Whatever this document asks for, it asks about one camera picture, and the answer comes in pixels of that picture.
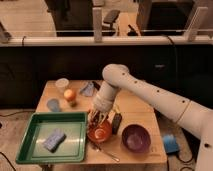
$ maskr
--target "blue sponge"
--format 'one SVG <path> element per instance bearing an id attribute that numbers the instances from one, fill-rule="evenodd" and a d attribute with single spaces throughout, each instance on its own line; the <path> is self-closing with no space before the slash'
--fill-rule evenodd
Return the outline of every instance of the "blue sponge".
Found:
<path id="1" fill-rule="evenodd" d="M 61 130 L 55 129 L 53 133 L 43 142 L 43 146 L 50 152 L 54 152 L 65 138 L 66 135 Z"/>
<path id="2" fill-rule="evenodd" d="M 163 143 L 167 154 L 175 153 L 180 150 L 176 142 L 176 139 L 173 135 L 165 135 L 163 137 Z"/>

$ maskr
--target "green tray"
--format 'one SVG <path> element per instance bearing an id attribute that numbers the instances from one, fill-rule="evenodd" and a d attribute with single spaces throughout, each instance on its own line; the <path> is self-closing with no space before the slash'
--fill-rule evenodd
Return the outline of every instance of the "green tray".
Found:
<path id="1" fill-rule="evenodd" d="M 86 112 L 34 113 L 28 123 L 16 157 L 18 164 L 52 164 L 80 162 L 84 159 L 86 141 Z M 59 128 L 66 139 L 54 153 L 42 143 Z"/>

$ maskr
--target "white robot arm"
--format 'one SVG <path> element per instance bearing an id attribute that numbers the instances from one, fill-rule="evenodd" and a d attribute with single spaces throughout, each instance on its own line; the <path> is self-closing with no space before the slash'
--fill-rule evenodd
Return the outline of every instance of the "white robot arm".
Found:
<path id="1" fill-rule="evenodd" d="M 103 69 L 103 78 L 101 88 L 93 99 L 96 110 L 109 112 L 120 88 L 133 92 L 200 139 L 196 171 L 213 171 L 213 111 L 211 109 L 134 78 L 124 65 L 107 65 Z"/>

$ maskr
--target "spoon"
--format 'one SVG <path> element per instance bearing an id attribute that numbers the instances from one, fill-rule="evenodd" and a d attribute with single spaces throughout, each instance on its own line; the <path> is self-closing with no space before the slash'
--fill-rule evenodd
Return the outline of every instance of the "spoon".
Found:
<path id="1" fill-rule="evenodd" d="M 96 151 L 100 151 L 102 153 L 104 153 L 105 155 L 109 156 L 110 158 L 112 158 L 113 160 L 115 160 L 116 162 L 119 162 L 120 159 L 117 158 L 116 156 L 114 156 L 113 154 L 106 152 L 105 150 L 103 150 L 98 144 L 91 142 L 92 144 L 92 148 Z"/>

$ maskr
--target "table surface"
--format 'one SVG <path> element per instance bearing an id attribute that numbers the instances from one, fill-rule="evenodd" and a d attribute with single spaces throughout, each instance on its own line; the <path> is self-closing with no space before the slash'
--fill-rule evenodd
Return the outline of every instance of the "table surface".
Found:
<path id="1" fill-rule="evenodd" d="M 55 81 L 48 81 L 36 112 L 49 112 L 46 103 L 51 98 L 57 98 L 60 103 L 62 112 L 73 111 L 88 111 L 91 109 L 91 102 L 93 97 L 85 97 L 78 93 L 77 105 L 70 107 L 67 101 L 54 85 Z M 79 92 L 79 89 L 83 87 L 87 81 L 70 80 L 69 88 L 72 88 Z M 147 103 L 139 99 L 137 96 L 129 91 L 121 90 L 116 97 L 115 103 L 119 106 L 123 120 L 117 135 L 112 135 L 110 139 L 101 144 L 101 147 L 120 158 L 120 164 L 145 164 L 145 163 L 165 163 L 167 160 L 165 150 L 160 135 L 160 130 L 157 124 L 154 110 Z M 109 120 L 112 120 L 114 116 L 113 112 L 109 115 Z M 146 154 L 134 154 L 129 152 L 121 143 L 122 130 L 129 124 L 140 124 L 144 126 L 151 137 L 151 146 L 149 152 Z M 113 164 L 116 163 L 110 157 L 105 154 L 95 151 L 91 146 L 86 144 L 85 158 L 81 162 L 82 164 Z"/>

